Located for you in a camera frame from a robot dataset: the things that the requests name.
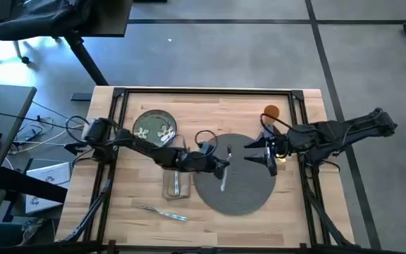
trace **green plate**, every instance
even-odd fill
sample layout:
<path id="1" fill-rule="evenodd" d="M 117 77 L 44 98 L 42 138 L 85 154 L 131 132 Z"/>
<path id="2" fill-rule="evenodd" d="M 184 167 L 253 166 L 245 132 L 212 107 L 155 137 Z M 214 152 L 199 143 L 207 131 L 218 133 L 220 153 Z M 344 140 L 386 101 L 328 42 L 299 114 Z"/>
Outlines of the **green plate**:
<path id="1" fill-rule="evenodd" d="M 137 118 L 133 134 L 159 147 L 167 145 L 176 135 L 176 121 L 167 111 L 153 109 Z"/>

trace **white cable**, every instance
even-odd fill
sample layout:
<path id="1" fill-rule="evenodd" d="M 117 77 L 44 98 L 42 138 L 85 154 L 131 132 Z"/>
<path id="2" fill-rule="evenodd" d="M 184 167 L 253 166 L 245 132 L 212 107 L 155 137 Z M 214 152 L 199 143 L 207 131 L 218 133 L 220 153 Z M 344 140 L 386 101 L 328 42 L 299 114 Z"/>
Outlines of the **white cable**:
<path id="1" fill-rule="evenodd" d="M 67 130 L 62 131 L 61 133 L 55 135 L 54 137 L 49 138 L 49 139 L 47 139 L 47 140 L 45 140 L 45 141 L 43 141 L 43 142 L 40 142 L 40 143 L 38 143 L 38 144 L 36 144 L 36 145 L 34 145 L 34 146 L 32 146 L 32 147 L 29 147 L 29 148 L 26 148 L 26 149 L 23 149 L 23 150 L 20 150 L 20 151 L 12 151 L 12 152 L 10 152 L 10 154 L 11 154 L 11 155 L 17 155 L 17 154 L 19 154 L 19 153 L 21 153 L 21 152 L 26 152 L 26 151 L 32 150 L 32 149 L 34 149 L 34 148 L 36 148 L 36 147 L 39 147 L 40 145 L 43 145 L 43 144 L 47 143 L 48 141 L 53 140 L 54 138 L 59 137 L 60 135 L 66 133 L 66 132 L 67 132 Z"/>
<path id="2" fill-rule="evenodd" d="M 36 141 L 15 141 L 17 143 L 26 143 L 26 144 L 42 144 L 42 145 L 60 145 L 60 146 L 64 146 L 67 144 L 58 144 L 58 143 L 46 143 L 46 142 L 36 142 Z"/>
<path id="3" fill-rule="evenodd" d="M 56 239 L 56 229 L 55 229 L 55 226 L 54 226 L 54 220 L 53 220 L 53 219 L 50 219 L 50 220 L 51 220 L 51 223 L 52 223 L 52 225 L 53 225 L 54 239 Z"/>
<path id="4" fill-rule="evenodd" d="M 9 166 L 11 167 L 11 169 L 13 170 L 13 166 L 12 166 L 12 164 L 11 164 L 11 161 L 8 160 L 7 157 L 5 157 L 4 159 L 7 161 L 8 165 L 9 165 Z"/>

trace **desk leg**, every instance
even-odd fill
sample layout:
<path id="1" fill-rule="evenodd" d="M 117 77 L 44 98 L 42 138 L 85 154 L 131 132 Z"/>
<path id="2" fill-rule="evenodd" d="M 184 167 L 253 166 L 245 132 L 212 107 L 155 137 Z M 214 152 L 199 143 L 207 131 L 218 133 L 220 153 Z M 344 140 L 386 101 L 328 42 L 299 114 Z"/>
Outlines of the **desk leg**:
<path id="1" fill-rule="evenodd" d="M 65 40 L 67 40 L 71 50 L 79 59 L 82 66 L 84 66 L 85 70 L 89 73 L 90 77 L 92 77 L 95 84 L 109 85 L 102 72 L 98 69 L 98 66 L 89 55 L 89 52 L 85 49 L 83 44 L 84 40 L 81 36 L 76 32 L 70 32 L 65 36 Z M 75 93 L 71 96 L 72 101 L 90 101 L 91 98 L 91 93 Z"/>
<path id="2" fill-rule="evenodd" d="M 67 189 L 26 176 L 12 169 L 0 168 L 0 189 L 33 195 L 56 202 L 64 202 Z"/>

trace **office chair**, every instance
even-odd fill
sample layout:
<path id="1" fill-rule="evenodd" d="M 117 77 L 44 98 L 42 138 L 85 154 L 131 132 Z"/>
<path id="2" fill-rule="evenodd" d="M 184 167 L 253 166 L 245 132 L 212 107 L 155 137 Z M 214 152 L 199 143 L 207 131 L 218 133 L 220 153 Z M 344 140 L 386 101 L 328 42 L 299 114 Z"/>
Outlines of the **office chair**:
<path id="1" fill-rule="evenodd" d="M 17 56 L 19 59 L 21 59 L 21 62 L 24 64 L 30 63 L 30 60 L 27 56 L 22 56 L 20 52 L 20 45 L 18 44 L 18 41 L 13 41 L 13 46 L 15 47 L 15 51 L 17 52 Z"/>

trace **chair wheel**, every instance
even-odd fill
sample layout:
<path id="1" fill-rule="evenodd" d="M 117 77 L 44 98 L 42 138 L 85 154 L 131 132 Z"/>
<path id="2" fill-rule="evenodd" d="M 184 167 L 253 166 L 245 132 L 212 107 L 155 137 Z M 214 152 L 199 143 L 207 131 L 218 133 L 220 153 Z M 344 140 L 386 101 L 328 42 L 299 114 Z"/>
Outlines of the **chair wheel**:
<path id="1" fill-rule="evenodd" d="M 28 63 L 30 63 L 31 61 L 29 60 L 29 58 L 27 58 L 26 56 L 24 56 L 24 57 L 21 58 L 21 62 L 24 63 L 24 64 L 28 64 Z"/>

